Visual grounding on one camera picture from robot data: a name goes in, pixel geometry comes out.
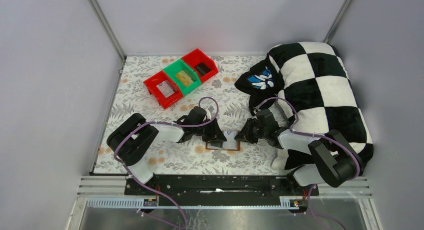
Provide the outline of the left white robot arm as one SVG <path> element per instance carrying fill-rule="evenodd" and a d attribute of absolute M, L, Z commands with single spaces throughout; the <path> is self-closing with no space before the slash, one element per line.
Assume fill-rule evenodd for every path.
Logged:
<path fill-rule="evenodd" d="M 148 122 L 143 115 L 135 113 L 108 136 L 106 144 L 132 178 L 145 184 L 154 176 L 143 159 L 151 144 L 154 141 L 184 143 L 193 136 L 200 136 L 205 143 L 227 141 L 217 119 L 211 117 L 209 111 L 196 106 L 172 123 Z"/>

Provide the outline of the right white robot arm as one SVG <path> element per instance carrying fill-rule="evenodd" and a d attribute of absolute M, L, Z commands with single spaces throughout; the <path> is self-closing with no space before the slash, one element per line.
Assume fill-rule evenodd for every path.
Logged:
<path fill-rule="evenodd" d="M 259 139 L 265 139 L 272 147 L 295 150 L 312 157 L 312 164 L 303 164 L 287 175 L 298 186 L 326 183 L 337 188 L 364 171 L 364 161 L 337 130 L 311 134 L 281 127 L 271 111 L 264 109 L 249 118 L 235 136 L 237 141 L 252 144 Z"/>

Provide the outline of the silver card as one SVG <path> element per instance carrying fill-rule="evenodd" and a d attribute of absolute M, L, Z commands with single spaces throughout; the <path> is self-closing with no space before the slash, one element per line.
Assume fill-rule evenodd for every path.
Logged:
<path fill-rule="evenodd" d="M 164 96 L 164 98 L 169 98 L 172 96 L 175 91 L 174 89 L 168 84 L 167 81 L 163 81 L 157 85 L 158 90 L 160 93 Z"/>

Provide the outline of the brown leather card holder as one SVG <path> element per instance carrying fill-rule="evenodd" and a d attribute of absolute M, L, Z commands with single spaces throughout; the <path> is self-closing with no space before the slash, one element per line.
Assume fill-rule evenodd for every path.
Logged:
<path fill-rule="evenodd" d="M 239 133 L 236 130 L 224 130 L 223 135 L 226 137 L 226 141 L 214 140 L 212 142 L 206 143 L 205 148 L 207 150 L 225 150 L 225 151 L 239 151 L 241 149 L 240 141 L 235 139 L 236 135 Z"/>

